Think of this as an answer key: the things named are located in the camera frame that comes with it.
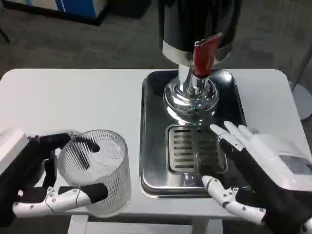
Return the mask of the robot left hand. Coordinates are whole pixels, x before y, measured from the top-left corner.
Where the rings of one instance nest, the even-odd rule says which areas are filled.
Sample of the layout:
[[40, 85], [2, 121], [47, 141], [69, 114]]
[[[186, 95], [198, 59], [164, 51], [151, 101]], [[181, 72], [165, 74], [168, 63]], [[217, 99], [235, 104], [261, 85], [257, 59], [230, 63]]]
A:
[[102, 183], [61, 186], [57, 178], [55, 150], [71, 140], [97, 153], [100, 147], [73, 130], [50, 135], [28, 136], [19, 128], [0, 134], [0, 226], [25, 217], [63, 214], [95, 204], [108, 197]]

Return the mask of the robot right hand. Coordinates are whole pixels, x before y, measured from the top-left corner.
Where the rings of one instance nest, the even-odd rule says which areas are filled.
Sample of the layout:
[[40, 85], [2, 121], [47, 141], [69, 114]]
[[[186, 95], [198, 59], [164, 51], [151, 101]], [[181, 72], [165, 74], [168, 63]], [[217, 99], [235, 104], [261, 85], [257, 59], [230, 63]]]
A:
[[253, 133], [246, 126], [225, 121], [210, 129], [222, 151], [254, 191], [255, 207], [238, 202], [237, 187], [225, 188], [204, 175], [210, 197], [227, 212], [275, 234], [312, 231], [312, 163], [293, 143], [270, 134]]

